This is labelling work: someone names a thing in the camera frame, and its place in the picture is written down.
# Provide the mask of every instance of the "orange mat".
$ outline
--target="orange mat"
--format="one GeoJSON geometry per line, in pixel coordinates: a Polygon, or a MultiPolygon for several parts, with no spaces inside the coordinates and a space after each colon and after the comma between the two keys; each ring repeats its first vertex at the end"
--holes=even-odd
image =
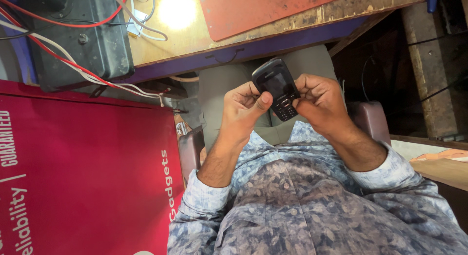
{"type": "Polygon", "coordinates": [[[211,39],[219,41],[335,0],[200,0],[211,39]]]}

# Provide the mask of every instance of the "grey trousers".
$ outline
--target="grey trousers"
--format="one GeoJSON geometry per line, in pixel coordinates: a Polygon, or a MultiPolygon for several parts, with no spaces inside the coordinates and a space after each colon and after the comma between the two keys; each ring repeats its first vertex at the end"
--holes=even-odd
{"type": "MultiPolygon", "coordinates": [[[[293,79],[297,79],[302,73],[307,73],[336,80],[333,63],[324,45],[301,49],[279,57],[286,63],[293,79]]],[[[245,62],[204,69],[200,72],[198,101],[202,110],[200,121],[207,152],[216,141],[221,127],[224,95],[251,81],[255,69],[255,65],[245,62]]],[[[307,122],[306,118],[300,115],[282,122],[272,113],[272,110],[269,110],[263,114],[254,128],[254,131],[271,145],[286,143],[297,120],[307,122]]]]}

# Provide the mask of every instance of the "chair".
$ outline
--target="chair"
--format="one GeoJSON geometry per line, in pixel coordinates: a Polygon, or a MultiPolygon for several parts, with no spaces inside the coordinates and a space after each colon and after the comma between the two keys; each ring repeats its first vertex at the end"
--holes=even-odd
{"type": "MultiPolygon", "coordinates": [[[[378,101],[355,102],[348,104],[348,114],[356,126],[376,141],[384,141],[391,146],[387,119],[378,101]]],[[[203,129],[196,127],[179,138],[179,154],[185,183],[193,169],[200,169],[200,152],[205,146],[203,129]]]]}

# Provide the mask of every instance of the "man's left hand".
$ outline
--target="man's left hand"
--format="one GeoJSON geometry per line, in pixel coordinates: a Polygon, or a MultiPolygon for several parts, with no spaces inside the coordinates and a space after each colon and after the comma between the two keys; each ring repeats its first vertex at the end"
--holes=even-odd
{"type": "Polygon", "coordinates": [[[242,149],[250,138],[258,118],[272,105],[272,95],[261,94],[253,82],[247,82],[224,96],[223,118],[218,140],[242,149]]]}

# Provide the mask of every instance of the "blue floral shirt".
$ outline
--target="blue floral shirt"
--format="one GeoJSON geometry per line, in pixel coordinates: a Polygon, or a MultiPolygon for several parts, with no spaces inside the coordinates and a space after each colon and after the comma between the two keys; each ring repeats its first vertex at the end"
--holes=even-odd
{"type": "Polygon", "coordinates": [[[192,171],[167,253],[468,254],[437,185],[384,145],[380,167],[353,172],[310,124],[277,146],[253,132],[229,186],[192,171]]]}

